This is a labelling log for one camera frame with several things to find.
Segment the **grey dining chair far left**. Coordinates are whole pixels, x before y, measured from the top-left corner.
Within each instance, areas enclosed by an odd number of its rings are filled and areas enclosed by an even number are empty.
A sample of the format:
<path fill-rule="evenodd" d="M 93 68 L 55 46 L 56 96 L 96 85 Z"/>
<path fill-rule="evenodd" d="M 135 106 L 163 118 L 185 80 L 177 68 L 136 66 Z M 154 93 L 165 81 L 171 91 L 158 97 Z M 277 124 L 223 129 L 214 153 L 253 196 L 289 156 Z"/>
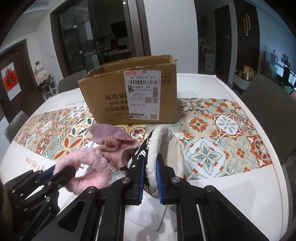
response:
<path fill-rule="evenodd" d="M 78 81 L 82 79 L 86 74 L 86 70 L 81 70 L 60 80 L 58 83 L 58 92 L 63 93 L 79 88 Z"/>

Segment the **dark glass sliding door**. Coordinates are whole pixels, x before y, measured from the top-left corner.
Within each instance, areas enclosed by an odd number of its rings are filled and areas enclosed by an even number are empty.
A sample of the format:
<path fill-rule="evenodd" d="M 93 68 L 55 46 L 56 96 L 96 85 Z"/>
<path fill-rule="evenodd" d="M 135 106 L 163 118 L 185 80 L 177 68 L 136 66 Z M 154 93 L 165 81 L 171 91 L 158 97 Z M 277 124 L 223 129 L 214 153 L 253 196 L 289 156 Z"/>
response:
<path fill-rule="evenodd" d="M 63 77 L 151 54 L 144 1 L 63 1 L 50 21 Z"/>

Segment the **brown cardboard box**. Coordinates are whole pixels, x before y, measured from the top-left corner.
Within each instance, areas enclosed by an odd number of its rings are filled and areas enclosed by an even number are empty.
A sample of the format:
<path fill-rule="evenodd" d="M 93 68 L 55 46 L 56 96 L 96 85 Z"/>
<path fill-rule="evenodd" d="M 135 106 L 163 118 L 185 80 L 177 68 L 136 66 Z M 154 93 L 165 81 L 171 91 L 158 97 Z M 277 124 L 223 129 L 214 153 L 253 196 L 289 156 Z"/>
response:
<path fill-rule="evenodd" d="M 97 123 L 177 120 L 177 61 L 170 55 L 103 64 L 79 80 L 79 87 Z"/>

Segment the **white low tv cabinet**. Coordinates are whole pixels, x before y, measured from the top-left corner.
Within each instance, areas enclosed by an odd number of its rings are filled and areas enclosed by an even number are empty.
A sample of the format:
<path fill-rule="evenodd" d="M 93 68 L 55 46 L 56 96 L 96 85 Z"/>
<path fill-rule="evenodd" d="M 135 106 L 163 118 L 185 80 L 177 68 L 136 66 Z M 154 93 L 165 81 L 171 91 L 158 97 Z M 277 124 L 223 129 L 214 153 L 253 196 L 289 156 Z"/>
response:
<path fill-rule="evenodd" d="M 234 90 L 234 92 L 239 97 L 241 97 L 241 95 L 243 95 L 243 93 L 247 89 L 248 85 L 250 84 L 250 81 L 241 78 L 237 74 L 234 74 L 233 75 L 233 82 L 232 82 L 232 84 L 233 84 L 232 90 Z"/>

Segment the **white intercom wall panel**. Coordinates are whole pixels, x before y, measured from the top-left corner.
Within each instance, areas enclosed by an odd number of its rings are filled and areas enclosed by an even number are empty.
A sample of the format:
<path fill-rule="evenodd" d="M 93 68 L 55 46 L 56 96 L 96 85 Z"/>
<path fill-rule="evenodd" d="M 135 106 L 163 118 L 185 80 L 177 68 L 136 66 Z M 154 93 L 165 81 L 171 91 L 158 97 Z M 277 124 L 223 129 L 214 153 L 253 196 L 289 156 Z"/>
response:
<path fill-rule="evenodd" d="M 44 65 L 43 65 L 42 60 L 37 60 L 37 61 L 35 62 L 35 69 L 36 69 L 37 71 L 41 71 L 41 70 L 44 69 Z"/>

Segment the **small white shoe rack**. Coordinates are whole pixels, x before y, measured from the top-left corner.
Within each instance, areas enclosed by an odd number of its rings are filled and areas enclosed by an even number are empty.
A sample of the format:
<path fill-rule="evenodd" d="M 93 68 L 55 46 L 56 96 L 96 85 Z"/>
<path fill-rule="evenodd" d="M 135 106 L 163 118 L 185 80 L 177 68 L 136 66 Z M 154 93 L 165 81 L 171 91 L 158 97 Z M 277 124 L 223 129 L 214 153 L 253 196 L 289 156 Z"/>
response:
<path fill-rule="evenodd" d="M 44 100 L 47 100 L 59 93 L 56 82 L 51 74 L 45 74 L 44 77 L 42 77 L 39 81 L 38 87 Z"/>

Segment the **pink fluffy soft item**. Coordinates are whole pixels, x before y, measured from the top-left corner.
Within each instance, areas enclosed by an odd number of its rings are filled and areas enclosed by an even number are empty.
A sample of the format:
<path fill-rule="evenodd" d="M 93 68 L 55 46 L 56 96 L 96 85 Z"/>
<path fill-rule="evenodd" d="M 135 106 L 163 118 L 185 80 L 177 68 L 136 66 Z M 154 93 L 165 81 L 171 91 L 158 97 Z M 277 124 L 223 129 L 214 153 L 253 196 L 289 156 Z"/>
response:
<path fill-rule="evenodd" d="M 69 192 L 79 195 L 90 186 L 98 189 L 109 186 L 112 180 L 111 164 L 98 148 L 84 148 L 67 154 L 57 162 L 53 174 L 67 166 L 73 166 L 78 171 L 82 165 L 87 165 L 87 171 L 82 176 L 74 176 L 66 184 Z"/>

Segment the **mauve fluffy towel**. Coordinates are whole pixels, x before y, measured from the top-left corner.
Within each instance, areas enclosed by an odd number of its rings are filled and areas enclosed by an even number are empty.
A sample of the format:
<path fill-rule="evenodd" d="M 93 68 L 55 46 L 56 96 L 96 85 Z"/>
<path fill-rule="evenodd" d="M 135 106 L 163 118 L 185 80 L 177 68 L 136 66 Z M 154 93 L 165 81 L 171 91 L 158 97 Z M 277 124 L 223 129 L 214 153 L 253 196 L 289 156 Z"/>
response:
<path fill-rule="evenodd" d="M 93 124 L 88 128 L 92 141 L 108 162 L 116 167 L 127 166 L 128 160 L 138 149 L 138 142 L 125 130 L 113 125 Z"/>

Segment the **grey dining chair left side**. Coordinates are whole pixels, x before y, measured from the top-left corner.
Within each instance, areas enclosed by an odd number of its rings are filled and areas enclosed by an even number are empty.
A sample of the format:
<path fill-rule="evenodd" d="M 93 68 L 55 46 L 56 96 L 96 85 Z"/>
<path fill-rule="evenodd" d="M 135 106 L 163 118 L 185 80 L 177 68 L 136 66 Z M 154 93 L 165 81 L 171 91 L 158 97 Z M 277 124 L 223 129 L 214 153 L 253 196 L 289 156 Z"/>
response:
<path fill-rule="evenodd" d="M 16 115 L 16 117 L 11 121 L 11 123 L 7 126 L 7 128 L 4 131 L 4 134 L 10 143 L 13 141 L 16 134 L 19 132 L 19 130 L 22 128 L 22 126 L 26 123 L 28 119 L 29 116 L 24 111 L 20 111 Z"/>

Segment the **red fu door poster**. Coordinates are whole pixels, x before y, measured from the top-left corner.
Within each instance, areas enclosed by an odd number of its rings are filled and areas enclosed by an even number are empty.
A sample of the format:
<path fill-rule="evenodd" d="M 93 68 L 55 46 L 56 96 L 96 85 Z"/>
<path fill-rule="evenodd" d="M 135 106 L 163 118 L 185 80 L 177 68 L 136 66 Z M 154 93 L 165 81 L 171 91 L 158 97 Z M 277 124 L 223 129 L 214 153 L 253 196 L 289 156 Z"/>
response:
<path fill-rule="evenodd" d="M 13 62 L 1 70 L 1 76 L 9 100 L 13 100 L 22 91 Z"/>

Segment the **grey dining chair right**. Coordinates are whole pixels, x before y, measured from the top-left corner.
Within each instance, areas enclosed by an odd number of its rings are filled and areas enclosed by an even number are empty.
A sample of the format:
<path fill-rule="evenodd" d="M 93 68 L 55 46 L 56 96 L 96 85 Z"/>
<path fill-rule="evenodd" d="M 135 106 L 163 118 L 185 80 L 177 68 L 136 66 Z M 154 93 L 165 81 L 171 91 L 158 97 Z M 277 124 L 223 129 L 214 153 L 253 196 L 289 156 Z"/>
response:
<path fill-rule="evenodd" d="M 255 116 L 281 164 L 295 152 L 295 101 L 275 82 L 256 75 L 240 97 Z"/>

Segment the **grey dining chair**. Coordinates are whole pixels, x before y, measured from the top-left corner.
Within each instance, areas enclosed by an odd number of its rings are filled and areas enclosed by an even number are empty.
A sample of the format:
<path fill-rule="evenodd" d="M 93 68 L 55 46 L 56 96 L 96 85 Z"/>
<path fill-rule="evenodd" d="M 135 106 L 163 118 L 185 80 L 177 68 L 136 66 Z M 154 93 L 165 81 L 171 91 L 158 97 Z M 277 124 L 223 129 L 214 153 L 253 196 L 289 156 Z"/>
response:
<path fill-rule="evenodd" d="M 78 81 L 82 79 L 86 74 L 86 70 L 81 70 L 60 80 L 58 83 L 58 92 L 63 93 L 79 88 Z"/>
<path fill-rule="evenodd" d="M 11 123 L 7 126 L 7 128 L 4 131 L 4 134 L 10 143 L 13 141 L 16 134 L 19 132 L 19 130 L 22 128 L 22 126 L 26 123 L 28 119 L 29 116 L 24 111 L 20 111 L 16 115 L 16 117 L 11 121 Z"/>
<path fill-rule="evenodd" d="M 281 164 L 295 152 L 295 101 L 275 82 L 256 75 L 240 97 L 255 116 Z"/>

